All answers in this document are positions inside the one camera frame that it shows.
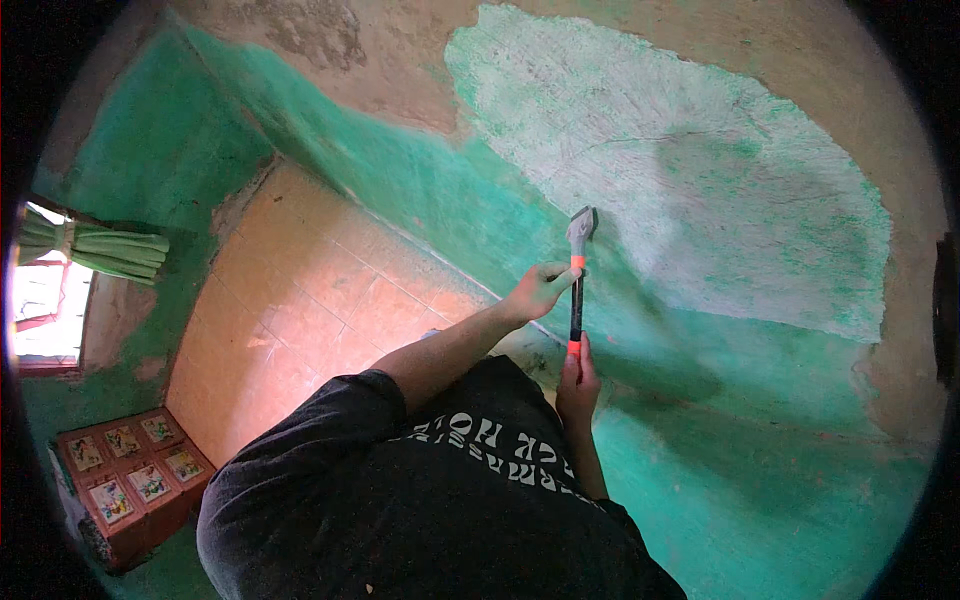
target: decorative tile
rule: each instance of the decorative tile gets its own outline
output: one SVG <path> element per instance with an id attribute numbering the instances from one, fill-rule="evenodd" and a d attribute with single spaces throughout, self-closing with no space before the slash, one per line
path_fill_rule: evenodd
<path id="1" fill-rule="evenodd" d="M 115 479 L 92 488 L 90 497 L 107 523 L 115 523 L 133 512 L 133 505 Z"/>
<path id="2" fill-rule="evenodd" d="M 163 415 L 156 415 L 155 417 L 144 419 L 140 422 L 140 426 L 143 427 L 147 437 L 150 438 L 150 441 L 154 444 L 163 442 L 177 435 L 174 432 L 173 425 L 167 422 L 167 418 Z"/>
<path id="3" fill-rule="evenodd" d="M 360 299 L 348 324 L 384 352 L 403 346 L 410 327 L 426 310 L 421 302 L 378 277 Z"/>
<path id="4" fill-rule="evenodd" d="M 190 450 L 184 448 L 180 452 L 171 454 L 166 458 L 167 467 L 173 471 L 174 476 L 181 483 L 190 481 L 197 475 L 203 473 L 206 468 L 198 461 Z"/>
<path id="5" fill-rule="evenodd" d="M 127 474 L 127 479 L 146 503 L 153 502 L 170 491 L 170 485 L 163 480 L 163 473 L 156 465 L 147 465 Z"/>
<path id="6" fill-rule="evenodd" d="M 100 455 L 100 450 L 97 449 L 92 436 L 71 440 L 66 445 L 70 451 L 70 458 L 79 470 L 87 470 L 104 463 L 104 457 Z"/>
<path id="7" fill-rule="evenodd" d="M 133 454 L 140 449 L 140 442 L 136 440 L 132 430 L 128 425 L 121 425 L 115 429 L 104 432 L 104 438 L 113 456 L 117 458 Z"/>

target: green painted wall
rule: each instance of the green painted wall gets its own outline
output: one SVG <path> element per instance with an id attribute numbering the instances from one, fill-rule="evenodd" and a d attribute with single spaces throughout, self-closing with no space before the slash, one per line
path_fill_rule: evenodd
<path id="1" fill-rule="evenodd" d="M 495 293 L 568 255 L 568 216 L 477 138 L 455 143 L 339 107 L 269 50 L 186 31 L 279 150 Z M 610 226 L 589 250 L 585 327 L 599 369 L 633 388 L 595 423 L 613 497 L 691 598 L 860 593 L 926 473 L 917 451 L 888 444 L 864 414 L 869 387 L 850 370 L 864 346 L 670 308 Z M 566 310 L 542 323 L 563 336 Z"/>
<path id="2" fill-rule="evenodd" d="M 156 284 L 156 307 L 126 340 L 114 367 L 66 382 L 22 382 L 41 463 L 60 431 L 124 417 L 161 404 L 168 365 L 139 381 L 144 357 L 173 357 L 218 248 L 210 211 L 242 187 L 272 147 L 228 101 L 181 34 L 163 30 L 144 47 L 100 106 L 89 137 L 61 180 L 37 178 L 34 190 L 108 222 L 158 232 L 170 251 Z M 161 578 L 176 580 L 172 588 Z M 200 569 L 192 530 L 120 578 L 102 577 L 117 597 L 215 598 Z"/>

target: hand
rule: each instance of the hand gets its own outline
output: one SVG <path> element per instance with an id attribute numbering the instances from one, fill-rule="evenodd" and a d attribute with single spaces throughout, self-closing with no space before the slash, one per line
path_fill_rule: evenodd
<path id="1" fill-rule="evenodd" d="M 589 432 L 599 396 L 600 379 L 593 370 L 590 339 L 584 331 L 580 337 L 580 360 L 576 354 L 568 354 L 560 372 L 557 412 L 564 421 L 564 428 Z"/>
<path id="2" fill-rule="evenodd" d="M 550 312 L 557 298 L 580 276 L 580 269 L 565 262 L 544 262 L 530 267 L 514 291 L 501 301 L 507 317 L 519 326 Z"/>

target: orange floor tile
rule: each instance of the orange floor tile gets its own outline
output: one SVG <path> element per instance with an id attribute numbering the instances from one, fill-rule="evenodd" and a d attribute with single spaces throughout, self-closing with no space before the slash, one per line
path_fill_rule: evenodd
<path id="1" fill-rule="evenodd" d="M 329 378 L 492 303 L 357 204 L 282 166 L 214 262 L 167 407 L 219 467 Z"/>

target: black handle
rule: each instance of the black handle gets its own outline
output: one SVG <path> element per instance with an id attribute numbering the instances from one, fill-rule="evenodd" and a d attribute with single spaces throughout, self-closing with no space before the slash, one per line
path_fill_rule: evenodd
<path id="1" fill-rule="evenodd" d="M 570 288 L 570 341 L 579 342 L 584 318 L 584 276 L 581 274 Z"/>

